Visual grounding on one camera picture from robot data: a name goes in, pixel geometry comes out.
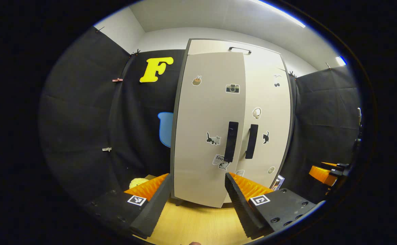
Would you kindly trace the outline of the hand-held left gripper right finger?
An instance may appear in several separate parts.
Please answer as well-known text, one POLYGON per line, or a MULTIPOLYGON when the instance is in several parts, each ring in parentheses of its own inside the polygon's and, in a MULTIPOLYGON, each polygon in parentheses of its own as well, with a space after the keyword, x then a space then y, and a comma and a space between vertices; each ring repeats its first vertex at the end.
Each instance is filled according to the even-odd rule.
POLYGON ((273 191, 234 173, 225 174, 225 189, 250 239, 278 234, 321 207, 287 188, 273 191))

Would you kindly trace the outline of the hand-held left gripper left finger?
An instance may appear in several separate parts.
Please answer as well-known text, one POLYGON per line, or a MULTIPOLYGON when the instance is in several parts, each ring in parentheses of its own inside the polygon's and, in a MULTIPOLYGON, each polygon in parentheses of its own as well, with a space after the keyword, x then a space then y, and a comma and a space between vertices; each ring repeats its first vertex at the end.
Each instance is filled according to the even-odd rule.
POLYGON ((170 197, 172 178, 167 173, 126 191, 109 191, 93 201, 93 214, 119 234, 147 239, 170 197))

